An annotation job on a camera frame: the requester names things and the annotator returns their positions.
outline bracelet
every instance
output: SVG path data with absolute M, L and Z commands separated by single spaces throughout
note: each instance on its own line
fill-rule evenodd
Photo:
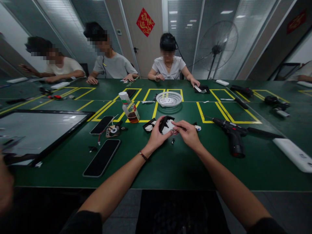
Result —
M 147 160 L 148 160 L 148 158 L 147 158 L 147 157 L 145 157 L 145 155 L 142 153 L 142 151 L 139 151 L 139 154 L 140 154 L 140 155 L 142 155 L 142 157 L 144 158 L 144 160 L 145 160 L 145 161 L 147 161 Z

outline floor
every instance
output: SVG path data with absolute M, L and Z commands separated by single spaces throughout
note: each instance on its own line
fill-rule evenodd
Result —
M 254 192 L 272 217 L 288 234 L 312 233 L 312 193 Z M 103 233 L 134 234 L 140 210 L 141 190 L 131 189 L 103 225 Z M 220 198 L 232 234 L 245 233 L 242 225 Z

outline smartphone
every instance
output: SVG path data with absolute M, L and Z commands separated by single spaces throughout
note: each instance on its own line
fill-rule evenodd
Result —
M 121 140 L 106 140 L 82 176 L 93 178 L 101 177 L 113 159 L 120 143 Z
M 126 92 L 127 92 L 128 96 L 130 98 L 136 92 L 136 89 L 128 89 Z
M 103 119 L 91 130 L 90 134 L 99 135 L 111 122 L 113 116 L 104 116 Z

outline white blouse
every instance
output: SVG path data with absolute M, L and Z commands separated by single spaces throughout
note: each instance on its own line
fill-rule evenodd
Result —
M 159 57 L 154 60 L 152 69 L 154 69 L 157 73 L 163 75 L 165 80 L 179 80 L 180 72 L 185 66 L 186 64 L 181 57 L 174 56 L 170 73 L 168 73 L 163 57 Z

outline red paper sign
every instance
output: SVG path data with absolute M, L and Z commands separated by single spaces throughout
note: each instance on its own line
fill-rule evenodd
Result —
M 296 16 L 292 21 L 289 22 L 287 26 L 287 34 L 293 32 L 296 28 L 298 28 L 301 24 L 306 21 L 306 9 Z
M 146 10 L 143 8 L 136 22 L 136 25 L 142 30 L 145 36 L 148 37 L 155 23 L 152 20 L 152 18 L 149 16 L 149 14 L 146 12 Z

